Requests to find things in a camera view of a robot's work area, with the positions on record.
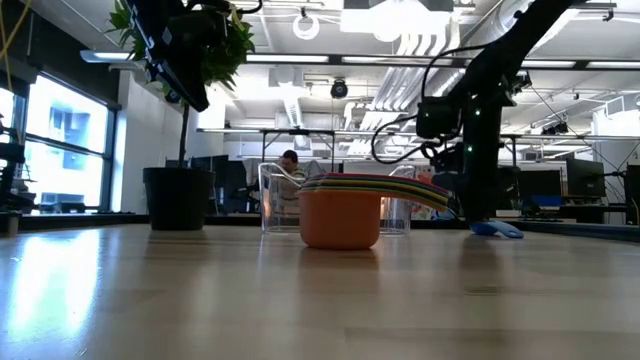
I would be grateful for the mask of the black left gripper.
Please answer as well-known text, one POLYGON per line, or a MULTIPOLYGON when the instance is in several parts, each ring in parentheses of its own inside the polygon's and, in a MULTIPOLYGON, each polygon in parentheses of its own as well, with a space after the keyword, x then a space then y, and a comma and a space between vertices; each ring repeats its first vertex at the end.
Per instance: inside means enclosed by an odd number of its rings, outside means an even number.
POLYGON ((131 58, 144 64, 147 77, 159 82, 166 97, 183 100, 202 112, 209 107, 200 74, 185 66, 161 63, 172 55, 190 53, 201 60, 205 75, 233 75, 227 60, 214 62, 217 48, 224 47, 231 30, 232 5, 223 0, 173 1, 125 0, 125 24, 133 37, 131 58))

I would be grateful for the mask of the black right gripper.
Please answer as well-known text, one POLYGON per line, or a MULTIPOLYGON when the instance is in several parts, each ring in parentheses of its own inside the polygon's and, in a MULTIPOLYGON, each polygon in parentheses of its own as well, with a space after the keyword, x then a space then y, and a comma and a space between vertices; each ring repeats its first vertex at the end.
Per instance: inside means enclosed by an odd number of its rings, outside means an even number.
POLYGON ((497 182, 499 150, 502 142, 458 142, 439 154, 439 170, 451 173, 455 192, 460 195, 464 217, 469 224, 488 222, 496 216, 500 194, 497 182))

